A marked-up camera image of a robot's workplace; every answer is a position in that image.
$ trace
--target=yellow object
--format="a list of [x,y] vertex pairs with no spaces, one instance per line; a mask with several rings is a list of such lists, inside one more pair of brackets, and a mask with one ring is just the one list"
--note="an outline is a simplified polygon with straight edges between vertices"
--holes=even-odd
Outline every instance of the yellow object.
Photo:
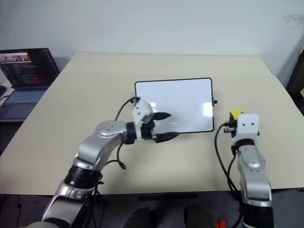
[[234,109],[230,113],[231,113],[233,119],[237,120],[238,114],[241,114],[242,112],[243,112],[242,109]]

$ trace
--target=gray wall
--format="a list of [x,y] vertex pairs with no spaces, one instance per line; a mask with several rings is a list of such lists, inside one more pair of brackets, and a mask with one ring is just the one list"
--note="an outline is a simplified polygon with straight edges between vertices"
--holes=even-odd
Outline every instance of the gray wall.
[[0,0],[0,48],[260,55],[286,85],[304,45],[303,0]]

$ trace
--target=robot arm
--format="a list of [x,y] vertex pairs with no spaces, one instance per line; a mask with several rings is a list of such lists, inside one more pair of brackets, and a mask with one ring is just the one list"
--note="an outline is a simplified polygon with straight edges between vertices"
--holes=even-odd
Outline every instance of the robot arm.
[[162,120],[169,116],[171,115],[168,113],[153,113],[151,106],[140,99],[137,100],[134,108],[134,122],[100,123],[94,133],[79,146],[68,175],[61,181],[43,213],[42,222],[33,223],[27,228],[70,227],[101,180],[100,172],[115,147],[123,143],[132,144],[135,140],[142,139],[153,139],[160,143],[179,135],[176,132],[154,133],[153,120]]
[[265,173],[265,158],[256,143],[258,131],[257,114],[231,114],[225,132],[232,134],[232,151],[238,155],[237,168],[241,174],[243,201],[243,227],[273,228],[271,187]]

